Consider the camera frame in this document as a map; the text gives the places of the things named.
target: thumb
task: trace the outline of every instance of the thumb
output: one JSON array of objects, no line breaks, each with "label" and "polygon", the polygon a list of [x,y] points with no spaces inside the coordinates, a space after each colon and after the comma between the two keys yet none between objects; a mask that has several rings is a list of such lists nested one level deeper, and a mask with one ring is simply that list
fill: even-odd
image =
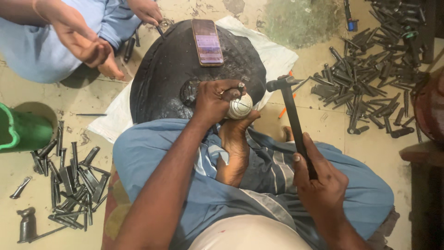
[{"label": "thumb", "polygon": [[243,128],[248,128],[253,121],[261,117],[261,112],[257,110],[252,110],[247,117],[241,120],[241,125]]},{"label": "thumb", "polygon": [[293,169],[293,185],[296,187],[308,186],[310,180],[308,175],[307,162],[300,153],[293,154]]}]

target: wrist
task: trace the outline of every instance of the wrist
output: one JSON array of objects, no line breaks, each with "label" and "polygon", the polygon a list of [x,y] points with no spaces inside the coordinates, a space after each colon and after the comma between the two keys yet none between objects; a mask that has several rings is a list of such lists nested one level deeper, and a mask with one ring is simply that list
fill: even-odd
[{"label": "wrist", "polygon": [[189,123],[192,123],[194,126],[202,128],[205,131],[209,130],[211,126],[214,125],[206,116],[196,113],[191,117]]},{"label": "wrist", "polygon": [[323,219],[315,219],[316,228],[327,242],[339,242],[344,234],[347,234],[353,227],[345,217],[344,213],[329,214]]},{"label": "wrist", "polygon": [[45,22],[50,22],[51,12],[53,10],[58,10],[60,6],[57,6],[60,0],[32,0],[34,11],[40,16]]},{"label": "wrist", "polygon": [[207,131],[211,128],[213,124],[209,124],[208,120],[205,118],[202,118],[200,116],[192,116],[190,121],[188,122],[190,126],[193,128],[197,128],[202,131]]}]

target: smartphone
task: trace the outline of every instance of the smartphone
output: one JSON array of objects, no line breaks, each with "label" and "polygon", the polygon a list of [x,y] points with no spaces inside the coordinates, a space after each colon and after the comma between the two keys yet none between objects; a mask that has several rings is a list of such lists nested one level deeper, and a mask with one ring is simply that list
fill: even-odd
[{"label": "smartphone", "polygon": [[205,19],[193,19],[191,24],[199,64],[202,66],[223,65],[224,61],[216,24],[212,20]]}]

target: black tool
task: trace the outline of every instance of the black tool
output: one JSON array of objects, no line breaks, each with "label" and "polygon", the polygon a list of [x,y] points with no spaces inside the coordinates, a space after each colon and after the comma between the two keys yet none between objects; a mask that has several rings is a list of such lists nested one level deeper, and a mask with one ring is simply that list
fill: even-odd
[{"label": "black tool", "polygon": [[130,37],[128,40],[127,49],[125,50],[125,56],[123,57],[123,61],[127,63],[133,54],[134,44],[136,43],[136,39],[134,37]]},{"label": "black tool", "polygon": [[287,108],[287,115],[290,121],[290,127],[294,136],[294,143],[296,145],[296,150],[300,153],[307,161],[308,173],[310,180],[317,180],[317,173],[314,169],[313,163],[307,154],[307,149],[305,148],[304,142],[302,140],[302,129],[299,122],[299,116],[297,115],[296,104],[294,103],[291,86],[295,85],[291,81],[291,78],[286,77],[279,80],[269,81],[266,84],[266,88],[269,92],[280,89],[282,92],[282,97],[284,98],[285,107]]},{"label": "black tool", "polygon": [[352,19],[352,14],[350,12],[349,0],[344,0],[344,7],[345,7],[345,18],[347,20],[347,30],[348,31],[358,31],[358,21],[359,20]]},{"label": "black tool", "polygon": [[77,116],[107,116],[107,114],[76,114]]},{"label": "black tool", "polygon": [[136,28],[135,36],[136,36],[136,47],[140,47],[139,28],[138,27]]},{"label": "black tool", "polygon": [[157,29],[157,31],[159,31],[160,36],[165,40],[166,37],[165,37],[165,35],[163,34],[163,31],[160,29],[160,27],[159,27],[159,26],[156,26],[156,29]]}]

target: dirt stain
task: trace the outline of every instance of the dirt stain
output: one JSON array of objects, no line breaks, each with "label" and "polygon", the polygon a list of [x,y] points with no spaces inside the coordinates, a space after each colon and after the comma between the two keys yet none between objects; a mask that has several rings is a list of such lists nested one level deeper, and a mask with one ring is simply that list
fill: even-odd
[{"label": "dirt stain", "polygon": [[245,2],[243,0],[223,0],[222,2],[225,8],[235,15],[244,12]]},{"label": "dirt stain", "polygon": [[82,143],[80,144],[80,146],[86,145],[88,144],[91,140],[89,139],[89,136],[86,134],[86,130],[82,129],[83,132],[80,134],[80,136],[82,137]]}]

